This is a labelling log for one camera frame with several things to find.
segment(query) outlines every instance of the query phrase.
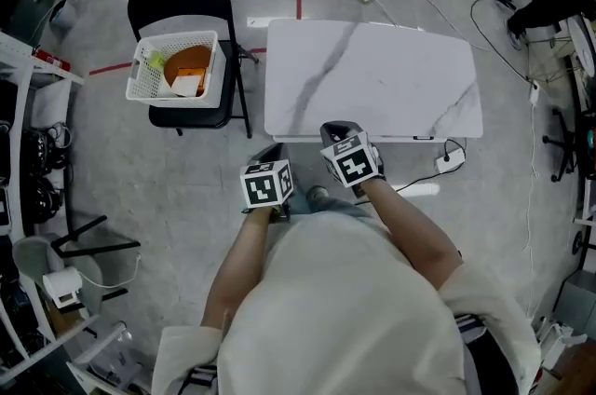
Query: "white table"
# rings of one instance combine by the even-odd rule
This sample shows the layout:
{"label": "white table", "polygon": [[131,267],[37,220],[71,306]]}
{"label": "white table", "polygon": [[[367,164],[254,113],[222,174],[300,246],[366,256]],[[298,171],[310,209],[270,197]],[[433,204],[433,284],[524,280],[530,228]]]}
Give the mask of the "white table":
{"label": "white table", "polygon": [[357,122],[373,142],[480,138],[470,45],[383,24],[272,21],[265,131],[277,142],[320,142],[330,120]]}

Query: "white box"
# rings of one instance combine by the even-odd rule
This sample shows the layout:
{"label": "white box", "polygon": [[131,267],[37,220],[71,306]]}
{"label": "white box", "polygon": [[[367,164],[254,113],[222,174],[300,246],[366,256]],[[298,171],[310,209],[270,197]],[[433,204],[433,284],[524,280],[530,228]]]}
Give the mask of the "white box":
{"label": "white box", "polygon": [[280,205],[294,189],[289,160],[242,167],[240,181],[247,208]]}
{"label": "white box", "polygon": [[329,171],[346,188],[379,174],[366,131],[323,148],[320,153]]}

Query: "yellow object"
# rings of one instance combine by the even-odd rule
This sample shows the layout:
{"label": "yellow object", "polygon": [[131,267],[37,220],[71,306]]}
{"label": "yellow object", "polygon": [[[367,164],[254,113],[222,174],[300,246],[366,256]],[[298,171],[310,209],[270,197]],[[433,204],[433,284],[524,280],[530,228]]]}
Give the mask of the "yellow object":
{"label": "yellow object", "polygon": [[163,56],[157,52],[156,50],[153,50],[151,52],[151,54],[149,55],[149,59],[147,60],[147,65],[149,65],[149,67],[153,67],[154,69],[163,72],[164,70],[164,65],[166,65],[166,60],[163,58]]}

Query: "chair backrest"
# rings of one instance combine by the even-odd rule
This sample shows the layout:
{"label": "chair backrest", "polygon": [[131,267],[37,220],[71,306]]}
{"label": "chair backrest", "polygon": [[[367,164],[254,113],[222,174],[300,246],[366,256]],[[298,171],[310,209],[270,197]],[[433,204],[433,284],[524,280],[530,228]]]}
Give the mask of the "chair backrest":
{"label": "chair backrest", "polygon": [[45,290],[43,277],[46,274],[64,269],[64,262],[52,250],[50,239],[44,236],[30,236],[15,242],[12,258],[20,273],[32,279],[42,290]]}
{"label": "chair backrest", "polygon": [[137,41],[141,28],[175,16],[212,16],[227,21],[233,50],[237,49],[230,0],[129,0],[129,21]]}

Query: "black office chair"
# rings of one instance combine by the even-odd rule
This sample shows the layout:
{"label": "black office chair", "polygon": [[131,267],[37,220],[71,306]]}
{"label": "black office chair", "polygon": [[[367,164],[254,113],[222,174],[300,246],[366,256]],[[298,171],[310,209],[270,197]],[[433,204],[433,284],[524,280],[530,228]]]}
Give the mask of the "black office chair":
{"label": "black office chair", "polygon": [[[230,0],[129,0],[129,21],[137,41],[141,40],[141,28],[159,20],[174,16],[212,16],[227,21],[230,38],[220,40],[226,57],[225,73],[222,85],[222,99],[218,108],[169,108],[149,107],[149,120],[156,127],[176,129],[182,135],[182,129],[219,129],[230,118],[243,118],[248,138],[252,138],[251,123],[244,97],[244,86],[240,73],[241,59],[259,60],[238,45],[234,31],[234,18]],[[234,92],[238,85],[243,116],[233,116]]]}

